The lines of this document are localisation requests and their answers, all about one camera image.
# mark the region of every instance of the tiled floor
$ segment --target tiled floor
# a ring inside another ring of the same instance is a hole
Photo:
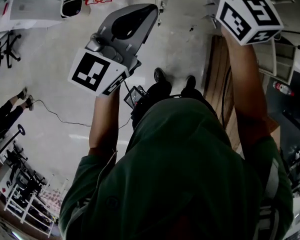
[[[128,1],[137,4],[148,0]],[[78,48],[85,47],[91,34],[115,9],[93,8],[84,20],[71,19],[48,30],[20,31],[22,39],[17,51],[22,60],[13,61],[11,69],[7,69],[4,61],[0,69],[0,106],[27,86],[34,99],[44,101],[62,120],[91,124],[95,97],[69,83],[67,78]],[[127,80],[128,86],[141,85],[147,90],[155,82],[154,69],[161,67],[173,83],[173,94],[180,93],[189,74],[196,77],[200,88],[206,42],[207,38],[200,29],[172,32],[167,25],[155,25],[146,44],[138,52],[142,66]],[[123,101],[127,93],[124,87],[121,88],[120,126],[128,121],[131,113],[130,107]],[[54,174],[60,183],[65,178],[71,183],[80,159],[88,153],[90,128],[61,123],[40,102],[34,104],[34,111],[24,111],[17,123],[26,131],[25,136],[18,137],[18,143],[24,148],[33,169],[46,178]],[[11,134],[16,131],[17,124],[12,127]],[[125,154],[132,133],[131,121],[119,131],[118,158]]]

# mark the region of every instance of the hand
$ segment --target hand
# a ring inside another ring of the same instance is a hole
[[[232,36],[232,34],[222,25],[221,33],[226,39],[228,45],[239,45],[238,41]]]

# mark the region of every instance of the white shelf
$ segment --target white shelf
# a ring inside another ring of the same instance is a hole
[[[41,201],[39,198],[37,198],[37,196],[34,196],[34,198],[35,198],[36,201],[38,201],[39,203],[41,203],[41,204],[43,205],[43,207],[44,207],[44,208],[45,208],[52,216],[59,218],[59,215],[56,214],[55,212],[51,211],[50,208],[48,208],[48,207],[46,206],[46,204],[43,203],[43,201]]]
[[[44,217],[46,217],[50,222],[52,222],[52,219],[47,217],[45,214],[43,214],[41,211],[39,211],[36,207],[34,207],[33,204],[31,204],[32,208],[36,209],[37,212],[39,212],[40,214],[42,214]]]
[[[276,63],[292,67],[294,65],[294,60],[291,59],[291,58],[285,58],[285,57],[281,57],[281,56],[276,56]]]
[[[22,211],[25,211],[25,209],[23,209],[19,204],[17,204],[16,201],[14,201],[13,199],[11,199],[11,201],[13,202],[13,204],[15,206],[18,206],[19,209],[21,209]]]
[[[38,220],[36,217],[34,217],[33,215],[31,215],[30,213],[27,213],[26,215],[31,216],[32,218],[34,218],[37,222],[40,222],[42,225],[44,225],[45,227],[47,227],[48,229],[50,229],[51,227],[51,223],[50,225],[44,224],[42,221]]]
[[[28,224],[29,226],[33,227],[34,229],[40,231],[41,233],[44,233],[45,235],[49,236],[49,233],[42,231],[41,229],[35,227],[34,225],[32,225],[31,223],[29,223],[28,221],[24,221],[26,224]]]
[[[9,207],[6,208],[10,213],[12,213],[13,216],[16,216],[19,220],[22,218],[19,215],[16,215],[14,211],[12,211]]]

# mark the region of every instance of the person sitting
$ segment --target person sitting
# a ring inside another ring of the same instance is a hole
[[[232,72],[242,159],[190,76],[180,98],[157,68],[132,113],[133,135],[116,163],[120,87],[97,97],[89,135],[60,210],[62,239],[281,240],[293,194],[266,118],[252,45],[222,28]]]
[[[34,110],[33,97],[29,95],[27,98],[27,88],[17,95],[9,99],[2,107],[0,107],[0,139],[2,139],[12,125],[17,121],[25,109]],[[18,99],[25,100],[24,103],[17,106],[13,111],[12,108]]]

